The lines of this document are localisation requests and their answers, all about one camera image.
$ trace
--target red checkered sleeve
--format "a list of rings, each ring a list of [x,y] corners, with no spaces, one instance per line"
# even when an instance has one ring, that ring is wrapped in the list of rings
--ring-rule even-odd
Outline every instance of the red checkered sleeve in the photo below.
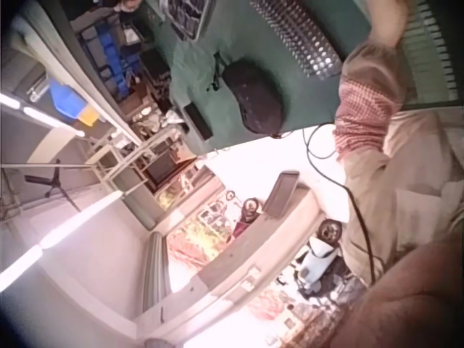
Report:
[[[333,132],[339,158],[361,147],[382,151],[389,121],[400,104],[367,84],[343,77]]]

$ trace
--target wheel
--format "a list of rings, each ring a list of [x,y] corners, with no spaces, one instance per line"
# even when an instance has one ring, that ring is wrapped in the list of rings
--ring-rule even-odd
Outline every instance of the wheel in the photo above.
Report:
[[[226,200],[226,201],[229,202],[229,201],[231,201],[231,200],[234,199],[234,198],[235,198],[235,192],[234,192],[234,191],[227,191],[227,192],[225,193],[225,200]]]
[[[248,198],[244,202],[244,209],[246,210],[247,213],[256,212],[259,207],[260,207],[260,201],[258,201],[256,198]]]
[[[316,233],[316,236],[321,240],[334,246],[341,238],[341,223],[337,220],[324,220]]]

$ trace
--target desk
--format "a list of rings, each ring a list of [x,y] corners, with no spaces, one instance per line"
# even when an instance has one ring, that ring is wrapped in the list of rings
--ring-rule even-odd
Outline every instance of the desk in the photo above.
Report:
[[[304,2],[342,59],[367,37],[370,26],[353,1]],[[325,81],[307,78],[273,29],[249,5],[249,0],[215,1],[210,21],[196,43],[179,40],[170,24],[162,23],[156,16],[148,15],[147,20],[154,31],[154,45],[171,69],[171,97],[181,107],[194,102],[214,134],[205,144],[189,141],[192,152],[203,154],[259,138],[242,125],[239,106],[228,88],[207,91],[214,73],[213,54],[217,51],[226,62],[247,57],[271,72],[283,94],[285,131],[334,118],[339,105],[339,76]]]

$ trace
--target scooter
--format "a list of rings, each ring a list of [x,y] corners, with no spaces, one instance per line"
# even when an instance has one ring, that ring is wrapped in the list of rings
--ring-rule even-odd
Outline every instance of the scooter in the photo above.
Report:
[[[290,269],[284,271],[287,274],[292,273],[292,276],[285,279],[280,274],[276,279],[277,283],[290,291],[296,290],[305,300],[311,297],[321,298],[330,293],[338,285],[335,281],[338,277],[336,273],[344,273],[346,270],[346,265],[339,256],[341,232],[339,221],[324,220],[316,234],[310,237],[304,251],[290,264]]]
[[[237,239],[261,215],[258,212],[260,205],[260,201],[256,198],[248,198],[244,202],[241,208],[240,219],[237,221],[232,234],[225,241],[226,243]]]

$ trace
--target ceiling light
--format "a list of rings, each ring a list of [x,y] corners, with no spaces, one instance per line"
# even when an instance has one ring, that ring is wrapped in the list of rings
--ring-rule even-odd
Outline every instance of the ceiling light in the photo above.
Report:
[[[23,112],[37,120],[37,121],[40,121],[42,123],[45,123],[46,125],[49,125],[50,127],[53,127],[53,128],[65,128],[65,129],[68,129],[69,131],[73,132],[76,136],[80,136],[81,138],[86,136],[86,134],[82,131],[82,130],[77,130],[77,129],[74,129],[73,127],[67,125],[66,123],[63,123],[61,122],[60,120],[57,120],[56,118],[50,116],[50,115],[47,115],[41,111],[38,111],[36,109],[33,109],[32,107],[25,107],[23,109]]]
[[[0,273],[0,292],[5,290],[11,283],[19,278],[30,266],[41,258],[43,252],[39,245],[30,248],[15,263]]]
[[[108,207],[111,203],[118,200],[123,193],[121,191],[115,191],[112,194],[100,199],[91,206],[85,208],[82,212],[74,215],[68,221],[64,222],[60,226],[56,227],[49,234],[47,234],[39,243],[43,249],[51,248],[58,244],[61,240],[69,236],[72,232],[77,230],[86,221],[90,220],[95,214],[101,212],[104,208]]]
[[[10,98],[9,96],[5,96],[2,93],[0,93],[0,103],[16,110],[21,107],[21,103],[18,102],[18,100]]]

